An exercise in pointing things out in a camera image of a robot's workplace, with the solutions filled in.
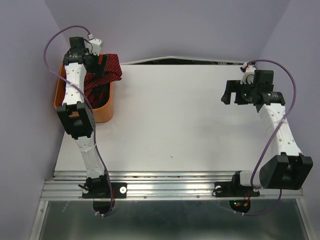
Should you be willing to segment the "red polka dot skirt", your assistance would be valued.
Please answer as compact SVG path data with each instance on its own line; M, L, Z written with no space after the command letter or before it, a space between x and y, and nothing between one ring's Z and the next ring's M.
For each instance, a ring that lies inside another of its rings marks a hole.
M115 53L104 55L107 59L103 76L87 72L84 79L84 93L89 96L92 93L100 93L110 87L111 82L122 79L122 69L119 56Z

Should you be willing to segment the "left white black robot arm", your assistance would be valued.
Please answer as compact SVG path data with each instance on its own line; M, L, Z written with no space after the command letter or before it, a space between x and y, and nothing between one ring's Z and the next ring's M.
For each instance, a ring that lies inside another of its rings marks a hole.
M85 183L79 186L83 198L112 198L110 177L97 149L96 119L84 94L86 74L105 73L107 57L100 54L103 41L89 35L87 39L71 37L69 43L63 57L65 94L56 112L65 132L77 144L86 168Z

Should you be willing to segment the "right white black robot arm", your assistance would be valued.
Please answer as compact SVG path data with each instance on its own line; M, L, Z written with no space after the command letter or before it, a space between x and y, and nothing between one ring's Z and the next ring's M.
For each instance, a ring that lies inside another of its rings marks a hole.
M256 171L237 171L230 182L231 192L242 195L248 188L299 190L313 167L311 157L298 147L287 117L289 111L281 92L274 91L274 72L249 66L241 80L228 80L221 101L256 107L266 132L270 135L267 151L270 159Z

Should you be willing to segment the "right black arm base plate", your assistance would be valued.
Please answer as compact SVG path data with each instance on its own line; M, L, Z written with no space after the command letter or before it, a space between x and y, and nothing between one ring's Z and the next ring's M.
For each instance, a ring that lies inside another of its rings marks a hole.
M217 181L214 183L213 193L217 198L259 197L259 191L252 187L242 186L231 181Z

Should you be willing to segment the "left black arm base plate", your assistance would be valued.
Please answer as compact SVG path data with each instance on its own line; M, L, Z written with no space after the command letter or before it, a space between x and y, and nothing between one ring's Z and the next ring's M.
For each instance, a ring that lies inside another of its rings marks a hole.
M113 199L125 199L127 197L128 185L126 182L111 182ZM109 185L82 191L83 199L110 199L111 192Z

